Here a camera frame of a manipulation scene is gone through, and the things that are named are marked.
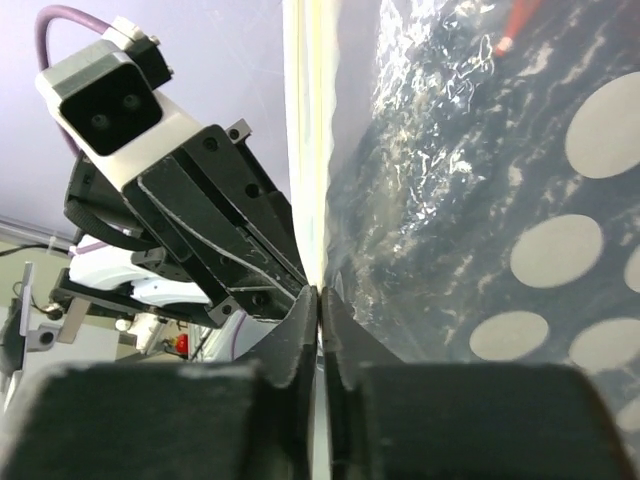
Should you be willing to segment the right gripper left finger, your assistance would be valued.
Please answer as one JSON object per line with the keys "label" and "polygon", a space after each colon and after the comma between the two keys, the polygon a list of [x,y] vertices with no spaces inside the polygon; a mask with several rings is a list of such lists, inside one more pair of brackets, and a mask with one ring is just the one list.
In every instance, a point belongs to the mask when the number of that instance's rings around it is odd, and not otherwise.
{"label": "right gripper left finger", "polygon": [[318,293],[235,361],[59,364],[17,392],[5,479],[307,479]]}

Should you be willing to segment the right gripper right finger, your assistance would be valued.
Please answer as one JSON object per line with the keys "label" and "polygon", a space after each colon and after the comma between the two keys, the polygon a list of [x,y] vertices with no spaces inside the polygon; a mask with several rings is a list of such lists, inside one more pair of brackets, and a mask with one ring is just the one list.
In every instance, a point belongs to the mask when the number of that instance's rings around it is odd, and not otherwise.
{"label": "right gripper right finger", "polygon": [[633,479],[601,396],[578,370],[405,363],[324,289],[336,479]]}

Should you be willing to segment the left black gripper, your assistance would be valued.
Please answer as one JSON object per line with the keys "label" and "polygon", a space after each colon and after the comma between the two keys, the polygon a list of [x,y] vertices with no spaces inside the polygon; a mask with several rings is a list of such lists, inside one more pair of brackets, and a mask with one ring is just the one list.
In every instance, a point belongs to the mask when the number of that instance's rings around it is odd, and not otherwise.
{"label": "left black gripper", "polygon": [[237,310],[283,319],[307,280],[291,206],[247,146],[250,133],[205,127],[122,190],[80,156],[64,213],[83,240],[63,297],[213,328]]}

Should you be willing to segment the polka dot zip bag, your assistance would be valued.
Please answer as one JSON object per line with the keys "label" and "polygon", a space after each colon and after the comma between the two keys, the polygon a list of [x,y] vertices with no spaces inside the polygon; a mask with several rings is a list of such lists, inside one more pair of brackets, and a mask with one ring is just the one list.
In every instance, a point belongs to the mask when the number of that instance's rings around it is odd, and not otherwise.
{"label": "polka dot zip bag", "polygon": [[287,1],[296,233],[405,361],[562,363],[639,448],[639,5]]}

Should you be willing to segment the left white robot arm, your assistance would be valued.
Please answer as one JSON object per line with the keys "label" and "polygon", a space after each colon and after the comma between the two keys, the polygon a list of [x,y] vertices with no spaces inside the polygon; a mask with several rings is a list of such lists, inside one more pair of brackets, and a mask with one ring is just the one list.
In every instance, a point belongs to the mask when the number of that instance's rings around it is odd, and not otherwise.
{"label": "left white robot arm", "polygon": [[249,147],[250,128],[204,128],[117,191],[85,155],[65,215],[79,230],[55,302],[218,329],[237,310],[280,321],[305,285],[291,207]]}

